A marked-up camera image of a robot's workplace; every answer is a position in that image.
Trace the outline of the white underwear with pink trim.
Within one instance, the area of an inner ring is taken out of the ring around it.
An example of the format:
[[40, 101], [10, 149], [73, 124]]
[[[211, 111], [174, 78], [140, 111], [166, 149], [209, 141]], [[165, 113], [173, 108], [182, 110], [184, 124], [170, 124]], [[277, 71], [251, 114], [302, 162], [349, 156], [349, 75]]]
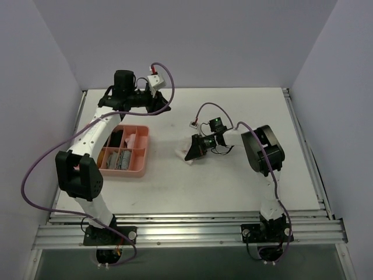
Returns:
[[178, 142], [175, 148], [175, 154], [178, 158], [180, 158], [184, 163], [188, 165], [192, 165], [194, 160], [185, 160], [185, 157], [190, 150], [192, 141], [190, 138], [183, 138]]

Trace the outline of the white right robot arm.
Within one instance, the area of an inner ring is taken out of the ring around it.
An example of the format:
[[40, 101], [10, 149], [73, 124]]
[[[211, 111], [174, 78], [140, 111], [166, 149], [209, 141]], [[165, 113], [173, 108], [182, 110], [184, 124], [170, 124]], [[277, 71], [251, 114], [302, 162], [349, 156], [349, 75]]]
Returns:
[[202, 133], [201, 125], [196, 121], [191, 126], [198, 130], [181, 145], [177, 155], [186, 163], [204, 157], [208, 151], [217, 146], [223, 146], [229, 151], [235, 147], [243, 147], [248, 163], [256, 174], [265, 180], [262, 189], [260, 217], [265, 220], [259, 225], [261, 238], [273, 240], [280, 233], [279, 225], [275, 222], [285, 217], [285, 210], [280, 204], [278, 184], [280, 172], [285, 160], [284, 150], [269, 125], [244, 131], [240, 128], [228, 128], [220, 117], [208, 122], [211, 134]]

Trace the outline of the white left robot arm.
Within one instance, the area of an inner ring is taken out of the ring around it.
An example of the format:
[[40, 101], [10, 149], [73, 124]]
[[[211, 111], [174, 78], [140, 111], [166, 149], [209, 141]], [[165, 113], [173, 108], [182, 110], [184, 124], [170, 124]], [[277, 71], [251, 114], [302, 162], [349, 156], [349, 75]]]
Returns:
[[101, 195], [103, 176], [97, 159], [104, 143], [133, 108], [144, 108], [144, 116], [171, 109], [171, 102], [161, 94], [166, 82], [156, 71], [156, 64], [150, 66], [150, 71], [141, 90], [136, 87], [132, 71], [117, 70], [114, 83], [98, 101], [92, 120], [77, 133], [77, 141], [55, 157], [59, 188], [81, 206], [90, 225], [98, 228], [96, 236], [103, 244], [112, 244], [118, 236], [117, 228], [110, 225], [114, 215]]

